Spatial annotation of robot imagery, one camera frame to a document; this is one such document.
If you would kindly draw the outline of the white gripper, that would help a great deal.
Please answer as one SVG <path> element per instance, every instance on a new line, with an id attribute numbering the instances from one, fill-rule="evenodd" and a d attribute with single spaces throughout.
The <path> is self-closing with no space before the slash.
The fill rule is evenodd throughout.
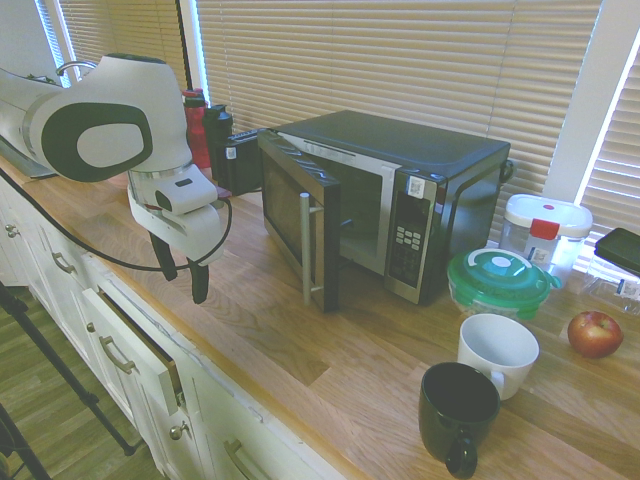
<path id="1" fill-rule="evenodd" d="M 192 299 L 207 299 L 209 267 L 223 247 L 223 228 L 214 207 L 215 185 L 198 169 L 129 171 L 128 197 L 137 223 L 150 232 L 151 244 L 167 281 L 177 277 L 170 246 L 188 260 Z"/>

